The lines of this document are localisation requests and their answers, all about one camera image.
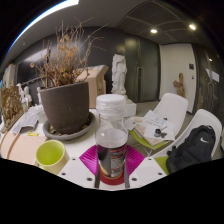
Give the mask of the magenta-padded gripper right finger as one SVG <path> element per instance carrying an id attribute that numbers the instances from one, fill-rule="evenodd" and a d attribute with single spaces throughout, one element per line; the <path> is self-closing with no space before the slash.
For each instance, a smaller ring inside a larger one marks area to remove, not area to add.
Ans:
<path id="1" fill-rule="evenodd" d="M 140 188 L 166 176 L 153 157 L 144 157 L 136 149 L 127 146 L 124 183 L 126 189 Z"/>

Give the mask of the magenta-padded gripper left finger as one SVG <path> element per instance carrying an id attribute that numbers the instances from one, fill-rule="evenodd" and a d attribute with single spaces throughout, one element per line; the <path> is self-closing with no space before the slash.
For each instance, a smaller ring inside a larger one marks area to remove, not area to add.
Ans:
<path id="1" fill-rule="evenodd" d="M 84 188 L 98 188 L 100 170 L 97 147 L 92 146 L 79 157 L 72 157 L 58 174 Z"/>

